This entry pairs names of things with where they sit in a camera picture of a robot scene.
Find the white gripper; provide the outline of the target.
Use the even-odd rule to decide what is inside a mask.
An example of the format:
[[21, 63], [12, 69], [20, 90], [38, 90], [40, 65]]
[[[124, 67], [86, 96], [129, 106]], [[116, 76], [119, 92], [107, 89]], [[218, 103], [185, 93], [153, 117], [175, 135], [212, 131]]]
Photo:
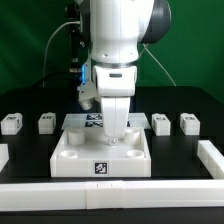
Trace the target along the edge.
[[135, 94], [137, 67], [110, 69], [93, 67], [100, 97], [105, 135], [109, 145], [125, 135], [131, 97]]

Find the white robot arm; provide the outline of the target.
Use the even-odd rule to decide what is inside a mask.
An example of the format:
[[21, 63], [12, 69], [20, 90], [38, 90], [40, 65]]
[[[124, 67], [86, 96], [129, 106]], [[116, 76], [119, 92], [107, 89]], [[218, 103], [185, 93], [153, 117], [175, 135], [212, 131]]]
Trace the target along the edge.
[[158, 42], [169, 30], [168, 0], [74, 0], [88, 59], [78, 101], [88, 110], [101, 104], [104, 134], [111, 145], [125, 136], [137, 80], [137, 45]]

